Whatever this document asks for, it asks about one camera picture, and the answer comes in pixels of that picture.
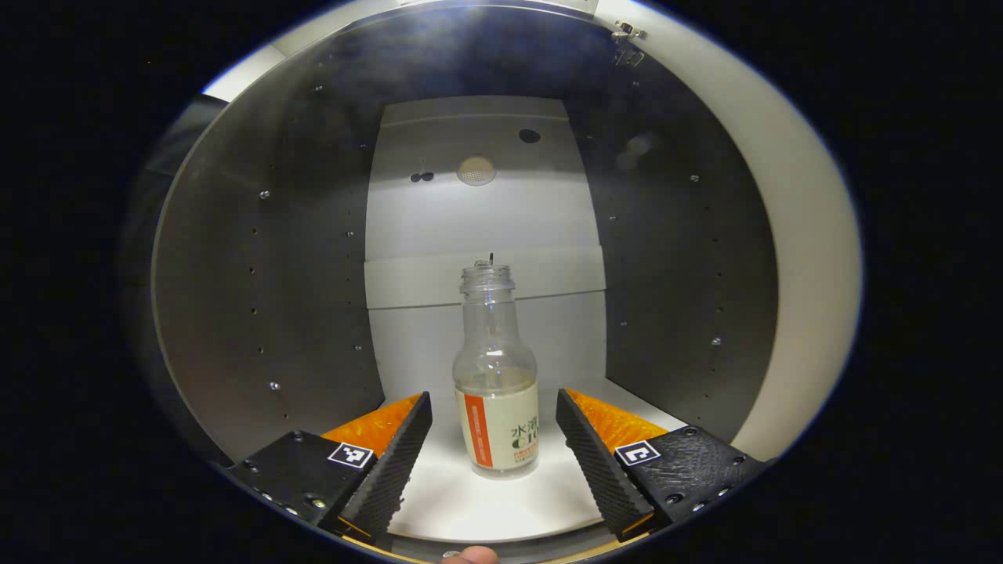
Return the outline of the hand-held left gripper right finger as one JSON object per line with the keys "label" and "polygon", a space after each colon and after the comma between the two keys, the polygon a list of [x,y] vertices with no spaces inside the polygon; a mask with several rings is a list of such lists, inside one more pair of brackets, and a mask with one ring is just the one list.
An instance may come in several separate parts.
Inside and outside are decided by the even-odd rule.
{"label": "hand-held left gripper right finger", "polygon": [[694,519],[774,464],[700,426],[667,431],[573,389],[558,391],[556,424],[620,542]]}

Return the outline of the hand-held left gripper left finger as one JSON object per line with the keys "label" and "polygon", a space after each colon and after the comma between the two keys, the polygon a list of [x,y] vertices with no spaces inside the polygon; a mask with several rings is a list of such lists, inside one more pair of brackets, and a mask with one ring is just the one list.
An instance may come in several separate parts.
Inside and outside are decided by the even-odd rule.
{"label": "hand-held left gripper left finger", "polygon": [[322,436],[287,432],[224,472],[291,517],[378,547],[431,424],[430,394],[420,392]]}

